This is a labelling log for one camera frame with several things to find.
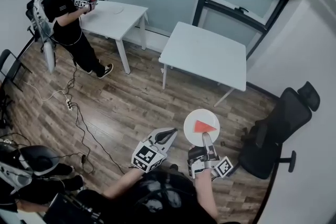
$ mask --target sneaker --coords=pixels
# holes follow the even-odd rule
[[[100,59],[98,59],[98,62],[100,63]],[[86,73],[87,73],[87,74],[91,74],[91,73],[92,73],[92,70],[91,70],[90,72],[87,72],[87,71],[86,71]]]
[[[83,176],[77,175],[71,179],[62,180],[65,186],[65,190],[75,191],[81,189],[84,186]]]
[[[97,75],[98,79],[106,77],[109,73],[111,73],[112,70],[113,70],[113,64],[110,63],[109,65],[105,66],[105,72],[101,77]]]

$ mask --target black office chair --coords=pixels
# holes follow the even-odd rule
[[[12,67],[9,69],[7,74],[4,74],[2,72],[2,68],[4,66],[4,63],[6,62],[7,58],[9,57],[9,55],[13,55],[15,60],[12,64]],[[25,70],[28,70],[30,73],[31,71],[23,64],[21,63],[21,61],[19,59],[16,58],[16,56],[8,49],[5,49],[2,54],[0,55],[0,72],[2,75],[5,76],[4,82],[9,80],[13,85],[15,85],[16,88],[18,88],[20,91],[21,88],[14,82],[14,79],[17,75],[17,72],[19,71],[20,67],[23,67]]]
[[[310,109],[316,111],[320,104],[320,97],[309,82],[298,92],[292,88],[285,89],[266,119],[256,121],[249,133],[246,128],[243,129],[244,146],[238,157],[238,164],[229,176],[241,166],[252,175],[267,179],[276,162],[289,163],[289,172],[293,172],[296,152],[293,151],[290,158],[279,159],[280,146],[310,121]]]

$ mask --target black pants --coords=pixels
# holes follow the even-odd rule
[[[99,63],[99,60],[94,53],[94,49],[86,39],[84,33],[77,43],[71,46],[62,45],[68,52],[71,53],[75,62],[86,72],[95,72],[97,76],[104,75],[105,67]]]
[[[72,168],[65,164],[58,164],[54,170],[46,174],[45,177],[51,177],[55,175],[66,175]],[[42,180],[34,178],[33,181],[26,187],[23,187],[18,191],[19,199],[34,202],[36,204],[44,205],[51,202],[58,193],[64,193],[64,185],[59,180]]]

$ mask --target hand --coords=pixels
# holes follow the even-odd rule
[[[90,5],[88,5],[87,7],[85,7],[85,13],[89,13],[91,11],[93,11],[95,9],[96,5],[91,5],[91,10],[90,10]]]
[[[205,169],[203,172],[197,173],[197,180],[210,180],[211,181],[211,169]]]

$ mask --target white wall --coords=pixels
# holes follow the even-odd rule
[[[27,31],[30,21],[25,14],[29,1],[1,0],[0,53],[4,49],[9,49],[18,55],[31,39],[32,35]]]
[[[293,173],[281,164],[259,224],[324,224],[336,212],[336,22],[317,0],[303,0],[248,72],[248,81],[280,96],[310,81],[321,97],[312,120],[284,143],[297,152]]]

